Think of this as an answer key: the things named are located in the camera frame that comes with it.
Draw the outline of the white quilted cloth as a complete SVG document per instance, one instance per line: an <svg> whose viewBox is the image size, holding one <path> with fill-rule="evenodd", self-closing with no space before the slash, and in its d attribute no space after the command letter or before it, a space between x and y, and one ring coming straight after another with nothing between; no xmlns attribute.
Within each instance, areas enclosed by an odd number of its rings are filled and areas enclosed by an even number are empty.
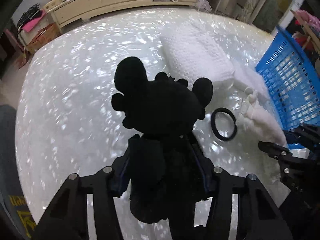
<svg viewBox="0 0 320 240"><path fill-rule="evenodd" d="M243 150L246 152L249 163L257 165L259 174L271 181L279 180L279 164L274 159L268 159L258 148L260 141L287 146L280 124L274 115L265 109L266 106L270 107L270 96L263 77L235 60L232 64L234 85L243 92L236 117Z"/></svg>

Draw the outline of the black plush toy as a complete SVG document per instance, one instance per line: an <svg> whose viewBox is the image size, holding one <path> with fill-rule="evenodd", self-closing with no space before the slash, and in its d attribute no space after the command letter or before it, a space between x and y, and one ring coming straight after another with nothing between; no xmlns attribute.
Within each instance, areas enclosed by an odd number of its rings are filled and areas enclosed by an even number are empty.
<svg viewBox="0 0 320 240"><path fill-rule="evenodd" d="M125 128L137 131L129 140L132 214L151 224L194 206L206 175L193 129L206 116L212 82L201 77L189 86L164 72L150 81L142 61L131 56L117 65L114 84L112 107L125 114Z"/></svg>

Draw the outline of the white knitted towel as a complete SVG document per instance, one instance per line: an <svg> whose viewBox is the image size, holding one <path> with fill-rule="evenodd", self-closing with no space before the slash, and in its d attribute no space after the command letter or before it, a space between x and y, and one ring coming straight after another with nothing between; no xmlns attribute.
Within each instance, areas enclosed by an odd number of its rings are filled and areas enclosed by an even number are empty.
<svg viewBox="0 0 320 240"><path fill-rule="evenodd" d="M202 26L184 22L166 27L159 37L169 73L189 85L205 77L221 85L234 77L234 66L223 49Z"/></svg>

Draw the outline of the blue plastic laundry basket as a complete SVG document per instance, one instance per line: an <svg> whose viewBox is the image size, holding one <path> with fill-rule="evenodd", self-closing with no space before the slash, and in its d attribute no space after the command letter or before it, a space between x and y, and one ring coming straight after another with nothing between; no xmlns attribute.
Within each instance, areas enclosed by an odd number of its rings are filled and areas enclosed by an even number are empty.
<svg viewBox="0 0 320 240"><path fill-rule="evenodd" d="M256 65L284 130L319 126L319 77L301 46L283 28Z"/></svg>

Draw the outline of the wooden curved rack table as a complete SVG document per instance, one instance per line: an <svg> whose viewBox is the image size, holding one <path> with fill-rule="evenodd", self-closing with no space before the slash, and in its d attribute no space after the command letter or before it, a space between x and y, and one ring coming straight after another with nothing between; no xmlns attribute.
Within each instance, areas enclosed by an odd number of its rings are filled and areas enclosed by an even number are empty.
<svg viewBox="0 0 320 240"><path fill-rule="evenodd" d="M292 37L302 47L309 51L316 51L319 54L319 31L310 27L302 18L291 10L296 18L295 25L300 25L303 32L296 31Z"/></svg>

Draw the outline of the pink clothes pile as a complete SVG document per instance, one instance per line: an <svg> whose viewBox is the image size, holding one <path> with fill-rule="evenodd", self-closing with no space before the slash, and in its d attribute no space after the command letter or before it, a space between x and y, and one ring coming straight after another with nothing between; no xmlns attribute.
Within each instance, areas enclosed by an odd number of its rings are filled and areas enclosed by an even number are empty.
<svg viewBox="0 0 320 240"><path fill-rule="evenodd" d="M295 13L299 15L310 27L320 31L320 21L316 16L311 15L305 10L296 10Z"/></svg>

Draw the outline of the patterned beige curtain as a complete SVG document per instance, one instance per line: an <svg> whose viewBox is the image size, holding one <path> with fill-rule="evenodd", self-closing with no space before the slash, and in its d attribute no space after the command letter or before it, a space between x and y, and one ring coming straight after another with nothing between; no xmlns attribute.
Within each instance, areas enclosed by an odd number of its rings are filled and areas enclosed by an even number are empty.
<svg viewBox="0 0 320 240"><path fill-rule="evenodd" d="M259 0L247 0L242 11L237 16L237 20L248 23L251 15L253 14L253 11L255 10L255 7L257 6Z"/></svg>

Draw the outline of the cardboard box on floor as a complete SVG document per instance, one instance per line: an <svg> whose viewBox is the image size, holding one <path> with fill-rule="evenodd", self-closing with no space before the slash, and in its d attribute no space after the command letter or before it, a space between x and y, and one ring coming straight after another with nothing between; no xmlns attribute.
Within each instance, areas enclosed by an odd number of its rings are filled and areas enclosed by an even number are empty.
<svg viewBox="0 0 320 240"><path fill-rule="evenodd" d="M40 48L60 36L60 30L56 23L51 23L42 28L27 45L27 51L35 54Z"/></svg>

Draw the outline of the pink stool cushion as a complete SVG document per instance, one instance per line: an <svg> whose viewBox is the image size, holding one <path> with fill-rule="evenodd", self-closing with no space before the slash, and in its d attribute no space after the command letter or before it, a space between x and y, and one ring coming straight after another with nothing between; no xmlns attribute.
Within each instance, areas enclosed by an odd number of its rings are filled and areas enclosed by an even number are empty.
<svg viewBox="0 0 320 240"><path fill-rule="evenodd" d="M41 16L38 18L34 18L33 20L30 20L29 22L27 22L22 29L25 30L26 32L30 32L46 15L46 11L45 10L41 10Z"/></svg>

